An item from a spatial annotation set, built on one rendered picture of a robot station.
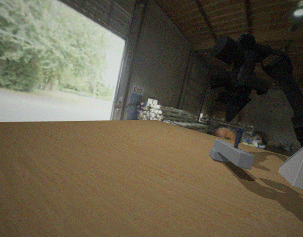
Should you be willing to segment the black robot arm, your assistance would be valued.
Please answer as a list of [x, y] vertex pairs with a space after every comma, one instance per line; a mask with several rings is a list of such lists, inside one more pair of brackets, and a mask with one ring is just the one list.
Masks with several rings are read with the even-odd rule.
[[[263, 65], [263, 60], [269, 55], [278, 55], [272, 62]], [[272, 49], [269, 45], [257, 44], [255, 37], [249, 34], [242, 34], [236, 41], [229, 36], [220, 36], [212, 49], [212, 55], [222, 60], [228, 65], [233, 64], [232, 72], [228, 72], [224, 67], [217, 69], [216, 74], [210, 77], [211, 89], [235, 84], [235, 67], [246, 66], [255, 70], [256, 63], [261, 62], [261, 67], [270, 77], [278, 80], [285, 96], [287, 97], [294, 116], [291, 117], [293, 129], [297, 140], [303, 147], [303, 94], [292, 77], [293, 66], [291, 59], [282, 51]]]

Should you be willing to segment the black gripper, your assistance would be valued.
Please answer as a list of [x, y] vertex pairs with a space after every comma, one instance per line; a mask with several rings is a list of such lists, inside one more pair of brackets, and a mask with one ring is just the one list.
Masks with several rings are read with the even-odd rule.
[[252, 89], [258, 95], [266, 94], [269, 84], [266, 80], [256, 78], [256, 73], [250, 67], [238, 66], [236, 70], [235, 84], [228, 84], [224, 90], [216, 96], [215, 101], [226, 105], [226, 121], [231, 122], [236, 115], [252, 100], [249, 95]]

